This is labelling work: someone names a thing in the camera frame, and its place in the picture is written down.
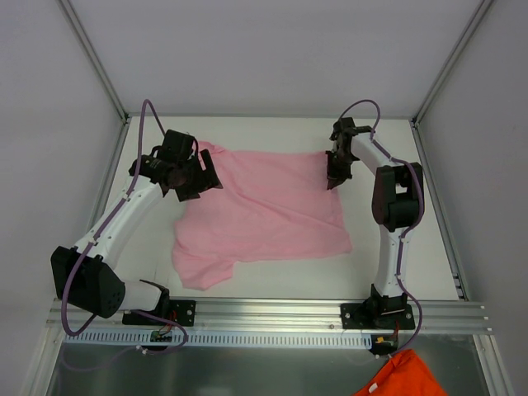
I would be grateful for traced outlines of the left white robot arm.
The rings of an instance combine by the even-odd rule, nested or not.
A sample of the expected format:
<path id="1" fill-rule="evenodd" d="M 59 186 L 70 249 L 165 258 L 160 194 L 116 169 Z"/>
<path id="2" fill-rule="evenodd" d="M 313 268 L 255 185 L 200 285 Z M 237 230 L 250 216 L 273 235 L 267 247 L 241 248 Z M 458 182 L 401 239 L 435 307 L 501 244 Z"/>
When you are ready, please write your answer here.
<path id="1" fill-rule="evenodd" d="M 168 130 L 163 142 L 132 162 L 121 193 L 73 247 L 57 247 L 50 258 L 61 320 L 70 305 L 93 317 L 127 312 L 127 323 L 160 324 L 170 314 L 170 293 L 148 280 L 122 280 L 119 257 L 143 217 L 169 192 L 180 202 L 200 198 L 222 184 L 207 148 L 189 134 Z"/>

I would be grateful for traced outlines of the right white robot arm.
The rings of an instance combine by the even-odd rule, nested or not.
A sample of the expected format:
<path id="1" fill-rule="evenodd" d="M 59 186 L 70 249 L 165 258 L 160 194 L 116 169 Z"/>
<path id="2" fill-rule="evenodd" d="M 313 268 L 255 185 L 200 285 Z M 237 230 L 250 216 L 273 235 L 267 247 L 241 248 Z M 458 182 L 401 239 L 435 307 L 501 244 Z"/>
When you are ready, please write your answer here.
<path id="1" fill-rule="evenodd" d="M 341 305 L 342 327 L 413 330 L 404 277 L 408 245 L 425 211 L 422 166 L 393 157 L 371 127 L 358 126 L 351 117 L 334 123 L 330 140 L 327 188 L 351 179 L 353 163 L 364 163 L 375 177 L 371 212 L 380 231 L 379 265 L 370 296 L 359 304 Z"/>

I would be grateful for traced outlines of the pink t shirt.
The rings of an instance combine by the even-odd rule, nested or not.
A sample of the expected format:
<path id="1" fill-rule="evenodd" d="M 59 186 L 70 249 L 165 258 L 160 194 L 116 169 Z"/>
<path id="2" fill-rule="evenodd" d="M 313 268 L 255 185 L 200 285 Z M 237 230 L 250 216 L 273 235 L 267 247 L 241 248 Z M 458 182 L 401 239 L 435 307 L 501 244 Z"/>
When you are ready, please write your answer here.
<path id="1" fill-rule="evenodd" d="M 222 188 L 186 204 L 172 262 L 183 287 L 208 290 L 238 263 L 321 259 L 351 252 L 323 152 L 229 150 L 206 141 Z"/>

